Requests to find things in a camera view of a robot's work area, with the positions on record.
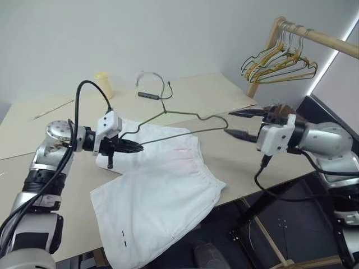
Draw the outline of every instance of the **white wall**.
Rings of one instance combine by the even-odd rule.
[[[246,90],[239,67],[276,17],[341,36],[358,9],[358,0],[0,0],[0,96],[70,94],[103,70],[115,88],[141,70],[167,79],[221,71]],[[322,64],[330,49],[305,41],[303,54]],[[261,86],[255,98],[296,106],[310,83]]]
[[[348,42],[359,45],[359,24]],[[359,135],[359,60],[338,53],[312,94]]]

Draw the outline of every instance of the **wire hanger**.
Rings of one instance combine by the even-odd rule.
[[[287,27],[290,27],[290,25],[292,25],[293,23],[288,23],[285,25],[284,27],[284,31],[286,30]],[[253,77],[256,77],[256,74],[263,70],[263,69],[267,69],[268,67],[271,67],[271,64],[275,63],[276,60],[278,59],[281,59],[282,57],[288,57],[288,53],[289,53],[289,50],[291,49],[291,46],[292,46],[292,42],[293,42],[293,33],[289,33],[289,44],[287,46],[286,49],[283,49],[279,55],[274,55],[270,58],[268,58],[266,60],[266,62],[264,64],[259,64],[258,66],[256,66],[252,72],[250,73],[250,75],[248,76],[248,80],[251,81]]]
[[[248,70],[247,66],[248,66],[250,63],[256,63],[256,62],[257,62],[257,61],[256,61],[257,59],[261,59],[264,55],[266,55],[266,54],[268,54],[268,53],[270,53],[270,52],[276,50],[276,48],[279,48],[279,47],[280,47],[280,44],[281,44],[281,42],[282,42],[282,40],[283,40],[283,31],[281,31],[281,32],[279,33],[279,38],[277,39],[277,42],[276,42],[276,44],[275,44],[273,47],[268,48],[268,49],[265,49],[265,50],[262,50],[260,53],[258,53],[257,56],[255,56],[255,57],[250,56],[248,59],[245,60],[245,62],[244,62],[244,63],[242,64],[242,66],[241,66],[241,71],[242,71],[242,72],[241,72],[241,75],[244,75],[245,71]]]
[[[303,79],[309,79],[313,78],[316,75],[316,71],[318,68],[318,65],[316,62],[310,63],[309,60],[306,57],[301,57],[301,53],[303,51],[303,39],[304,37],[310,32],[312,29],[307,29],[304,35],[300,36],[299,42],[298,42],[298,49],[296,50],[296,53],[294,55],[291,55],[288,57],[288,59],[285,59],[281,63],[277,63],[274,68],[270,68],[259,75],[256,76],[256,78],[251,80],[251,83],[259,83],[259,84],[268,84],[268,83],[274,83],[274,82],[282,82],[282,81],[292,81],[292,80],[303,80]],[[299,68],[295,67],[292,69],[286,69],[290,66],[297,66],[299,64],[302,64]],[[266,80],[268,78],[274,77],[274,76],[281,76],[288,73],[298,73],[298,71],[303,69],[314,69],[312,72],[308,73],[301,73],[299,75],[291,76],[291,77],[282,77],[275,80]]]
[[[284,42],[286,41],[286,31],[281,31],[282,35],[280,35],[281,41],[279,42],[278,46],[275,47],[273,50],[268,51],[264,54],[263,57],[258,59],[255,63],[252,64],[252,66],[247,70],[245,74],[245,78],[248,80],[249,75],[251,72],[256,68],[257,66],[263,66],[272,56],[276,55],[277,53],[281,52],[284,47]]]
[[[164,81],[162,79],[162,77],[157,74],[157,73],[154,73],[154,72],[150,72],[152,74],[154,74],[155,76],[157,77],[160,77],[160,79],[162,80],[163,82],[163,85],[164,85]],[[143,77],[143,74],[139,75],[138,78],[137,78],[137,81],[136,81],[136,86],[138,86],[139,84],[139,80]],[[169,88],[171,89],[171,92],[173,93],[173,89],[171,87],[171,83],[168,81],[168,86]],[[207,131],[214,131],[214,130],[222,130],[222,129],[227,129],[229,124],[227,122],[227,120],[221,116],[218,116],[218,115],[211,115],[211,116],[208,116],[208,117],[201,117],[199,116],[197,113],[192,113],[192,112],[180,112],[180,111],[172,111],[172,110],[167,110],[165,105],[164,105],[164,98],[163,97],[163,92],[164,92],[164,87],[162,88],[162,91],[161,91],[161,95],[160,95],[160,100],[161,100],[161,104],[162,104],[162,108],[163,108],[163,111],[155,116],[153,116],[152,118],[149,118],[148,120],[145,120],[144,122],[140,123],[138,126],[137,126],[137,130],[133,131],[133,132],[125,132],[123,133],[119,139],[122,139],[125,135],[127,134],[134,134],[134,133],[138,133],[140,131],[140,128],[142,125],[148,123],[148,122],[151,122],[152,120],[158,118],[159,116],[163,115],[163,114],[180,114],[180,115],[194,115],[196,116],[199,120],[203,120],[203,121],[206,121],[208,119],[211,119],[211,118],[219,118],[221,120],[223,120],[225,122],[225,126],[224,127],[216,127],[216,128],[208,128],[208,129],[202,129],[202,130],[197,130],[197,131],[192,131],[192,132],[187,132],[187,133],[181,133],[181,134],[177,134],[175,136],[169,136],[169,137],[165,137],[165,138],[160,138],[160,139],[156,139],[156,140],[151,140],[151,141],[146,141],[146,142],[143,142],[141,143],[141,145],[145,145],[145,144],[149,144],[149,143],[153,143],[153,142],[158,142],[158,141],[162,141],[162,140],[167,140],[167,139],[170,139],[170,138],[174,138],[174,137],[178,137],[178,136],[184,136],[184,135],[191,135],[191,134],[194,134],[194,133],[200,133],[200,132],[207,132]]]

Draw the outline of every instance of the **beige tabletop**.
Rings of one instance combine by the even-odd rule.
[[[166,100],[170,110],[197,112],[202,117],[245,108],[256,104],[241,89],[228,81],[221,73],[187,77],[171,81],[172,98]],[[159,81],[145,81],[138,89],[133,87],[114,90],[111,106],[121,118],[143,122],[149,116],[162,111],[160,102],[140,98],[138,91],[159,94],[162,84]],[[92,129],[107,109],[98,92],[89,85],[84,86],[80,96],[80,124]],[[53,120],[68,119],[74,115],[73,96],[52,97],[15,103],[10,107],[0,125],[0,160],[34,152],[44,139],[44,127]],[[175,115],[160,117],[152,124],[169,125],[196,118]]]
[[[248,130],[256,134],[261,119],[239,118],[222,114],[227,118],[230,128]],[[216,127],[222,122],[211,119],[201,122],[196,119],[172,124],[186,127],[192,131]],[[237,140],[224,131],[210,131],[196,134],[200,139],[201,151],[211,172],[227,184],[223,189],[218,205],[257,192],[259,189],[253,176],[259,168],[262,154],[256,151],[255,144]],[[9,214],[17,192],[21,191],[27,176],[32,154],[26,154],[0,161],[0,219]],[[297,155],[279,154],[275,156],[260,180],[269,187],[298,177],[309,171],[311,166],[305,158]],[[118,174],[101,169],[95,164],[95,157],[89,152],[76,153],[71,171],[66,179],[62,193],[59,213],[64,217],[62,243],[53,255],[60,261],[77,254],[102,246],[96,217],[90,200],[90,191]]]

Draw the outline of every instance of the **hanger hook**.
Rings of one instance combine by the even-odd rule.
[[[158,74],[158,73],[156,73],[156,72],[142,71],[142,72],[139,74],[139,76],[137,77],[137,79],[136,79],[136,87],[139,86],[140,80],[145,76],[146,73],[149,73],[149,74],[152,74],[152,75],[154,75],[154,76],[159,77],[159,79],[160,79],[161,82],[162,82],[162,91],[161,91],[161,95],[160,95],[160,97],[162,97],[163,92],[164,92],[164,88],[165,88],[165,84],[164,84],[164,81],[163,81],[163,78],[161,77],[161,75]]]
[[[282,42],[282,40],[283,40],[283,31],[284,31],[284,29],[286,28],[287,21],[281,21],[281,22],[279,23],[278,27],[281,27],[282,24],[285,24],[285,26],[284,26],[283,29],[280,30],[280,42]]]
[[[286,21],[285,26],[283,28],[284,34],[283,34],[283,44],[286,42],[286,35],[287,35],[287,29],[292,24],[292,22]]]
[[[298,41],[298,50],[300,51],[300,53],[301,53],[301,51],[302,51],[302,49],[303,49],[303,39],[304,39],[304,36],[305,36],[305,35],[300,35],[299,41]]]
[[[302,51],[303,51],[303,39],[306,37],[306,35],[307,35],[310,31],[313,31],[313,29],[307,29],[307,30],[305,31],[305,33],[301,36],[301,50],[300,50],[300,54],[301,54]]]
[[[295,24],[292,23],[292,22],[290,22],[289,25],[288,25],[288,29],[289,29],[292,25],[295,25]],[[292,42],[293,42],[293,33],[289,32],[289,47],[291,47]]]
[[[297,31],[300,27],[304,27],[303,25],[297,25],[295,28],[294,28],[294,32]],[[301,38],[302,36],[299,36],[299,39],[298,39],[298,51],[300,50],[300,47],[301,47]]]

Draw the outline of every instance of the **metal hanger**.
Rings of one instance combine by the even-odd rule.
[[[144,76],[144,73],[151,73],[151,74],[159,77],[161,79],[161,81],[164,83],[163,78],[158,73],[155,73],[155,72],[142,72],[142,74],[140,74],[138,76],[138,78],[137,78],[136,85],[139,84],[139,80]],[[169,83],[169,81],[168,81],[168,87],[171,89],[171,92],[173,92],[171,84]],[[140,131],[140,128],[141,128],[142,125],[144,125],[144,124],[146,124],[148,122],[151,122],[152,120],[154,120],[154,119],[156,119],[156,118],[158,118],[158,117],[160,117],[160,116],[162,116],[164,114],[194,115],[199,120],[202,120],[202,121],[206,121],[206,120],[209,120],[209,119],[212,119],[212,118],[218,118],[218,119],[220,119],[220,120],[222,120],[224,122],[224,126],[215,127],[215,128],[208,128],[208,129],[202,129],[202,130],[197,130],[197,131],[192,131],[192,132],[187,132],[187,133],[181,133],[181,134],[177,134],[175,136],[169,136],[169,137],[160,138],[160,139],[156,139],[156,140],[152,140],[152,141],[146,141],[146,142],[141,143],[140,145],[145,145],[145,144],[149,144],[149,143],[153,143],[153,142],[167,140],[167,139],[178,137],[178,136],[191,135],[193,133],[207,132],[207,131],[213,131],[213,130],[222,130],[222,129],[227,129],[228,128],[229,124],[228,124],[227,120],[225,118],[223,118],[222,116],[219,116],[219,115],[214,114],[214,115],[210,115],[210,116],[207,116],[207,117],[201,117],[201,116],[199,116],[198,113],[167,110],[167,108],[164,105],[164,101],[163,101],[163,100],[165,100],[165,98],[163,98],[163,91],[164,91],[164,84],[163,84],[163,89],[162,89],[161,94],[160,94],[160,100],[161,100],[163,111],[161,113],[153,116],[152,118],[149,118],[148,120],[145,120],[144,122],[140,123],[137,126],[137,130],[135,130],[133,132],[131,132],[131,131],[124,132],[123,134],[121,134],[119,139],[122,139],[127,134],[138,133]]]
[[[293,25],[293,23],[291,22],[285,22],[285,26],[284,26],[284,32],[286,32],[286,28],[290,27],[291,25]],[[292,42],[293,42],[293,33],[289,33],[289,44],[288,46],[281,50],[280,52],[278,52],[277,54],[271,56],[270,58],[265,57],[266,59],[264,59],[264,61],[262,61],[260,64],[258,64],[250,73],[248,80],[251,80],[252,77],[257,73],[257,71],[262,70],[262,68],[266,68],[266,67],[270,67],[271,64],[273,64],[276,60],[282,58],[282,57],[286,57],[291,46],[292,46]]]
[[[293,33],[290,33],[290,35],[289,35],[289,45],[288,45],[287,49],[282,52],[281,55],[279,55],[279,56],[277,56],[277,57],[274,57],[274,58],[272,58],[272,59],[269,59],[269,60],[267,61],[267,63],[266,63],[263,67],[257,66],[257,67],[252,71],[251,75],[250,75],[249,78],[248,78],[248,80],[249,80],[250,82],[253,81],[253,78],[258,77],[258,76],[260,76],[260,75],[262,75],[262,74],[264,74],[264,73],[271,73],[271,72],[273,72],[276,67],[282,66],[282,62],[283,62],[283,63],[290,62],[291,60],[288,59],[288,56],[289,56],[289,55],[292,55],[292,57],[293,57],[293,59],[294,59],[294,57],[295,57],[294,54],[296,54],[297,51],[294,49],[294,53],[291,53],[291,52],[290,52],[290,49],[291,49],[291,46],[292,46],[292,42],[293,42],[293,35],[294,35]]]
[[[311,62],[306,67],[307,67],[307,69],[313,69],[312,72],[302,73],[302,74],[291,76],[291,77],[277,78],[277,79],[269,80],[269,81],[265,80],[265,79],[269,78],[269,77],[267,77],[267,78],[258,79],[256,81],[256,83],[258,83],[258,84],[269,84],[269,83],[292,81],[292,80],[307,80],[307,79],[315,77],[316,72],[318,70],[318,64],[316,62]],[[279,74],[279,75],[273,75],[272,77],[278,77],[280,75],[286,75],[286,73],[282,73],[282,74]]]
[[[241,75],[244,75],[245,71],[248,70],[247,66],[250,63],[256,63],[256,59],[261,59],[261,57],[279,48],[281,46],[282,41],[283,41],[283,30],[279,32],[279,38],[277,39],[277,42],[273,47],[262,50],[256,57],[250,56],[248,59],[245,60],[245,62],[241,66],[241,71],[242,71]]]
[[[257,67],[257,66],[264,66],[266,62],[273,56],[275,56],[277,53],[280,53],[283,50],[284,42],[286,41],[286,31],[282,30],[283,33],[283,40],[279,43],[278,47],[274,48],[272,51],[266,53],[263,57],[258,59],[255,63],[252,64],[252,66],[247,70],[245,77],[247,80],[249,80],[249,76],[251,72]]]
[[[300,37],[298,50],[297,50],[297,53],[295,55],[293,55],[291,57],[288,57],[288,59],[284,60],[282,63],[277,64],[276,67],[271,68],[270,70],[266,70],[266,71],[262,72],[260,75],[258,75],[255,78],[255,80],[251,80],[251,82],[264,83],[264,80],[267,79],[267,78],[274,77],[274,76],[285,75],[285,74],[288,74],[288,73],[294,73],[294,72],[300,71],[300,70],[305,69],[305,68],[314,69],[314,71],[309,72],[309,73],[304,73],[304,74],[300,74],[300,75],[287,77],[287,78],[281,78],[281,79],[266,81],[266,83],[313,78],[315,76],[315,74],[316,74],[316,71],[317,71],[317,63],[316,62],[310,63],[307,58],[300,57],[301,53],[303,51],[303,39],[310,31],[311,31],[311,29],[307,29],[306,32],[304,33],[304,35]],[[286,69],[286,68],[288,68],[290,66],[296,66],[296,67],[292,68],[292,69],[284,70],[284,72],[283,71],[278,72],[278,71],[280,71],[282,69]]]

